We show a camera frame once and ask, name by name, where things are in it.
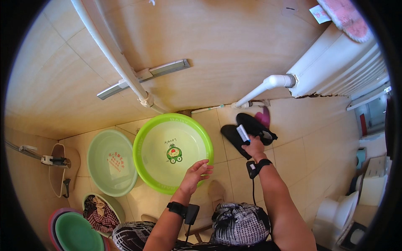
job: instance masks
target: black shoe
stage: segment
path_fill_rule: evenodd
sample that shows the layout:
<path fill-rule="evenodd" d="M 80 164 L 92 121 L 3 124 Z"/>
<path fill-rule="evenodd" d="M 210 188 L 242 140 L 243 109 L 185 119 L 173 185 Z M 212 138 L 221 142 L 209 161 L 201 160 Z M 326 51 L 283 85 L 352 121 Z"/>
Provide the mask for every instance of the black shoe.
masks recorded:
<path fill-rule="evenodd" d="M 249 145 L 250 142 L 244 142 L 236 130 L 237 126 L 233 124 L 224 125 L 221 128 L 221 133 L 230 143 L 243 155 L 247 160 L 251 159 L 251 156 L 242 148 L 242 145 Z"/>
<path fill-rule="evenodd" d="M 251 134 L 254 137 L 260 136 L 260 140 L 264 145 L 272 144 L 272 141 L 278 139 L 276 134 L 272 133 L 268 128 L 261 124 L 254 117 L 239 113 L 236 116 L 236 121 L 240 125 L 242 124 L 247 134 Z"/>

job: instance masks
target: patterned clothing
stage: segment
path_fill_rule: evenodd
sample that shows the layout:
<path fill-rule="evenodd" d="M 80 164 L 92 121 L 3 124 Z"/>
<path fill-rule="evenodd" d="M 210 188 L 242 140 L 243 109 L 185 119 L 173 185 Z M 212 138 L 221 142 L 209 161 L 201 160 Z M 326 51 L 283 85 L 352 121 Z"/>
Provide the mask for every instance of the patterned clothing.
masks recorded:
<path fill-rule="evenodd" d="M 216 207 L 212 216 L 211 243 L 255 245 L 265 241 L 271 225 L 268 215 L 259 206 L 226 202 Z"/>
<path fill-rule="evenodd" d="M 112 232 L 113 229 L 119 224 L 117 216 L 110 209 L 110 207 L 104 203 L 102 208 L 103 216 L 98 214 L 98 208 L 96 202 L 94 202 L 95 195 L 90 195 L 84 201 L 84 213 L 83 217 L 89 221 L 92 228 L 104 233 Z"/>
<path fill-rule="evenodd" d="M 222 203 L 212 216 L 214 232 L 209 243 L 177 240 L 174 251 L 280 251 L 265 241 L 271 228 L 264 210 L 246 203 Z M 113 242 L 121 251 L 142 251 L 155 223 L 126 222 L 113 230 Z"/>
<path fill-rule="evenodd" d="M 89 221 L 93 229 L 107 233 L 115 229 L 119 224 L 119 220 L 108 205 L 105 205 L 104 210 L 105 214 L 103 216 L 99 215 L 97 210 L 94 210 L 87 218 L 87 221 Z"/>

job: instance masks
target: wrist-mounted device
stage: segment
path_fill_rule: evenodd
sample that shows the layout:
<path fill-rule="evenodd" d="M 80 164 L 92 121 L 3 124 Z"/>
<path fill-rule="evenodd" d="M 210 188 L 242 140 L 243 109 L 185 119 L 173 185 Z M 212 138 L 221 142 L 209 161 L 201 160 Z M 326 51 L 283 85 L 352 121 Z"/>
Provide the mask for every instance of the wrist-mounted device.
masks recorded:
<path fill-rule="evenodd" d="M 258 173 L 260 172 L 261 168 L 265 165 L 269 165 L 272 162 L 269 159 L 262 159 L 258 162 L 258 164 L 256 164 L 254 161 L 248 161 L 246 163 L 247 166 L 247 172 L 248 175 L 250 176 L 250 179 L 254 179 L 255 176 L 258 175 Z"/>
<path fill-rule="evenodd" d="M 170 212 L 177 213 L 184 219 L 184 224 L 193 225 L 197 217 L 200 206 L 189 204 L 184 206 L 178 202 L 169 202 L 167 208 Z"/>

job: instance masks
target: lime green basin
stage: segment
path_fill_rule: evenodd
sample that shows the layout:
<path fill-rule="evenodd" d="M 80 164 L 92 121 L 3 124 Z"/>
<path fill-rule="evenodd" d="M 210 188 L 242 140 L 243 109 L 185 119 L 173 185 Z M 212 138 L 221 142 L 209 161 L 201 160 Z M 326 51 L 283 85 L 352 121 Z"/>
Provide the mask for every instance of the lime green basin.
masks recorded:
<path fill-rule="evenodd" d="M 123 133 L 113 129 L 103 130 L 93 138 L 87 154 L 88 171 L 105 194 L 121 197 L 133 189 L 138 174 L 132 147 Z"/>
<path fill-rule="evenodd" d="M 76 212 L 68 212 L 57 218 L 56 236 L 65 251 L 105 250 L 101 235 Z"/>
<path fill-rule="evenodd" d="M 174 194 L 187 169 L 209 159 L 213 147 L 205 129 L 194 119 L 177 113 L 156 116 L 138 132 L 133 146 L 134 165 L 141 179 L 164 194 Z"/>

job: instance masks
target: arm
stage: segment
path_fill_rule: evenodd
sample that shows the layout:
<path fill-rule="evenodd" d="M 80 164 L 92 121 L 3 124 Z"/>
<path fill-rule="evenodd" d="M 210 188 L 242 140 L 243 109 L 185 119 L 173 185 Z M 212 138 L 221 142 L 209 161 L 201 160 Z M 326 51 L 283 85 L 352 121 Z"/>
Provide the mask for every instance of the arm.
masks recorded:
<path fill-rule="evenodd" d="M 242 148 L 256 163 L 266 159 L 264 145 L 257 136 L 250 137 Z M 316 241 L 290 198 L 289 190 L 273 164 L 265 165 L 258 174 L 263 188 L 265 206 L 272 227 L 272 239 L 281 251 L 317 250 Z"/>
<path fill-rule="evenodd" d="M 183 181 L 170 199 L 170 202 L 175 201 L 184 206 L 189 205 L 191 195 L 197 188 L 197 183 L 209 178 L 209 175 L 201 175 L 212 173 L 213 166 L 207 165 L 207 163 L 207 159 L 200 160 L 187 170 Z M 144 251 L 172 250 L 182 223 L 183 218 L 180 215 L 165 208 L 145 243 Z"/>

